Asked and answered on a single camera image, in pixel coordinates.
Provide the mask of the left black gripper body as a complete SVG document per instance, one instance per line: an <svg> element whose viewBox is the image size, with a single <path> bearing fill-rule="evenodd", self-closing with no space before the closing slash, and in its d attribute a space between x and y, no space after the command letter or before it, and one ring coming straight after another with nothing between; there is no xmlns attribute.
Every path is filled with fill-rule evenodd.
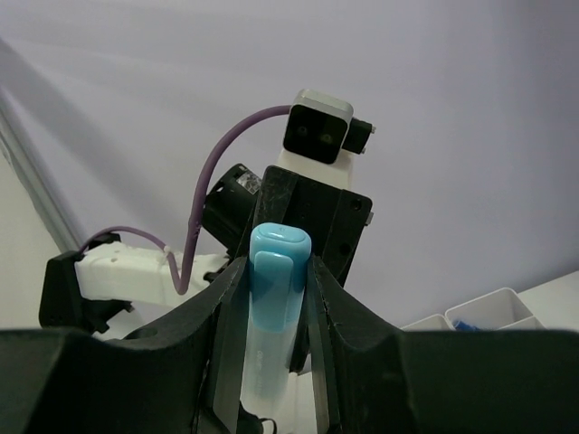
<svg viewBox="0 0 579 434"><path fill-rule="evenodd" d="M248 220L248 229L275 222L300 228L340 284L346 283L356 248L372 220L373 202L359 193L270 165Z"/></svg>

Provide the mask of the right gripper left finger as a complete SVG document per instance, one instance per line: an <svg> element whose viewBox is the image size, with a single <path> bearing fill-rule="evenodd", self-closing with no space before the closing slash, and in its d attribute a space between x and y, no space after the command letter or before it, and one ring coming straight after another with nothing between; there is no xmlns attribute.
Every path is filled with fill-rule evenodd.
<svg viewBox="0 0 579 434"><path fill-rule="evenodd" d="M248 319L246 258L123 340L70 328L1 334L4 433L233 433Z"/></svg>

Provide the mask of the blue highlighter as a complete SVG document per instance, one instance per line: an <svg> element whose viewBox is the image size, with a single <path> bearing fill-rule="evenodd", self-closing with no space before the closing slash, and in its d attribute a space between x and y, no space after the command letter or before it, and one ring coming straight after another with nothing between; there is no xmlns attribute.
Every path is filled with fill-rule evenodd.
<svg viewBox="0 0 579 434"><path fill-rule="evenodd" d="M265 222L252 230L241 401L263 418L277 413L288 387L311 249L299 228Z"/></svg>

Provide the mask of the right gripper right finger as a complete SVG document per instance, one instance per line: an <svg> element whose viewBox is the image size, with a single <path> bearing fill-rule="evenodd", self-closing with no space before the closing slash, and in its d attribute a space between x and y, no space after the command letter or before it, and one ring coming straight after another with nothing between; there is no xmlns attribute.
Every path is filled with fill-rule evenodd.
<svg viewBox="0 0 579 434"><path fill-rule="evenodd" d="M320 433L575 433L578 335L406 332L308 264Z"/></svg>

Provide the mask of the light blue eraser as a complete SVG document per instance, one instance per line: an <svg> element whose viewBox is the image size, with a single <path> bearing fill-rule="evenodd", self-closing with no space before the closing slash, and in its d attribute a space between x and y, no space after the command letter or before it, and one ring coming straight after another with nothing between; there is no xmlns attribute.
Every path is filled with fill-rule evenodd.
<svg viewBox="0 0 579 434"><path fill-rule="evenodd" d="M302 229L265 222L250 239L252 322L281 333L298 322L312 241Z"/></svg>

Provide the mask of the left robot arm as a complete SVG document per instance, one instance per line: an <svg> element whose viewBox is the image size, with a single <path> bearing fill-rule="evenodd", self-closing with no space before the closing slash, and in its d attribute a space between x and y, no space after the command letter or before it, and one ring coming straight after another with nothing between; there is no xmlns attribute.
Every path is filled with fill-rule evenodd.
<svg viewBox="0 0 579 434"><path fill-rule="evenodd" d="M194 260L189 297L215 280L247 253L252 227L278 222L301 228L312 239L339 283L346 281L362 232L372 219L369 198L271 166L260 179L245 165L231 167L205 200L202 224L226 251ZM177 307L176 293L162 250L130 247L117 233L99 235L82 251L48 261L39 322L41 327L74 327L105 333L108 322L135 302Z"/></svg>

